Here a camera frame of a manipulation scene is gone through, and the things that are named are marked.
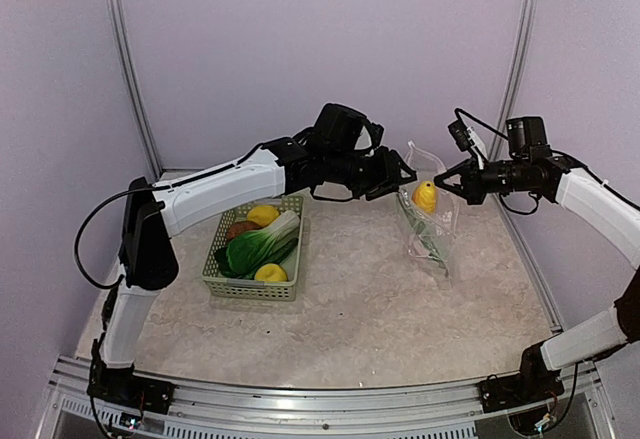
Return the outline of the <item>clear zip top bag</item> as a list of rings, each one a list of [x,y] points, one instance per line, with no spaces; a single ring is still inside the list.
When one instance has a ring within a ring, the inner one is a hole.
[[[437,285],[437,287],[441,290],[446,290],[452,287],[454,276],[456,273],[455,266],[455,249],[456,249],[456,226],[459,215],[459,200],[456,199],[452,194],[438,190],[438,202],[436,212],[433,214],[426,214],[421,211],[418,207],[416,207],[411,201],[411,195],[414,189],[423,181],[431,181],[434,183],[433,179],[436,175],[445,172],[446,168],[444,163],[441,161],[439,157],[435,154],[417,146],[414,142],[410,141],[408,143],[408,153],[405,156],[405,162],[417,172],[418,180],[405,185],[400,188],[400,191],[396,196],[396,213],[397,213],[397,224],[399,226],[399,204],[404,203],[410,208],[412,208],[422,219],[428,219],[436,224],[438,227],[443,229],[446,234],[447,244],[449,249],[448,254],[448,267],[450,271],[450,276],[448,278],[438,280],[434,276],[430,275],[426,270],[424,270],[420,265],[413,260],[408,252],[404,243],[404,247],[406,252],[413,262],[413,264],[420,268],[423,272],[429,275]]]

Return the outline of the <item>green cucumber toy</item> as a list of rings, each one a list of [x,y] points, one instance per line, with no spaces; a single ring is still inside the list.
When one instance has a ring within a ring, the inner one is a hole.
[[[412,208],[399,204],[399,226],[409,256],[438,280],[448,278],[448,244],[445,231]]]

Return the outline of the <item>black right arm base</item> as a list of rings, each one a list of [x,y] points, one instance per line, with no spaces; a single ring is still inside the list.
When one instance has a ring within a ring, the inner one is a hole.
[[[517,408],[553,399],[565,391],[560,372],[548,370],[541,353],[541,343],[525,349],[516,373],[492,374],[477,384],[484,413]]]

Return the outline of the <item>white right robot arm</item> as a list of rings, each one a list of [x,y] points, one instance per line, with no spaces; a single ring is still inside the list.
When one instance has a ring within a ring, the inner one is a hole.
[[[621,295],[603,311],[529,347],[511,385],[523,403],[546,391],[552,375],[584,360],[608,356],[639,340],[639,207],[625,198],[583,161],[549,144],[542,118],[507,120],[499,138],[508,144],[504,159],[488,158],[475,132],[480,119],[457,108],[448,130],[468,158],[438,174],[435,185],[469,205],[489,195],[504,199],[525,193],[546,200],[582,222],[605,246],[626,261],[632,274]]]

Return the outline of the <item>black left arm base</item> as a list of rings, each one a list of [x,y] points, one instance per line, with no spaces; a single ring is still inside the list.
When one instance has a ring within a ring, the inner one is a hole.
[[[138,376],[134,367],[108,368],[101,361],[89,369],[87,394],[107,403],[167,415],[176,386],[168,381]]]

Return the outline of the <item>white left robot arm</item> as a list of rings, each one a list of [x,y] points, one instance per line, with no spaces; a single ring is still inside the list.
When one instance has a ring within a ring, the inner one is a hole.
[[[345,187],[352,199],[395,193],[417,174],[382,145],[383,133],[364,114],[329,103],[314,125],[260,143],[239,159],[174,181],[131,182],[120,194],[126,205],[114,311],[95,354],[106,367],[99,378],[102,389],[121,404],[140,393],[139,380],[125,369],[134,363],[151,305],[178,275],[172,237],[236,206],[324,183]]]

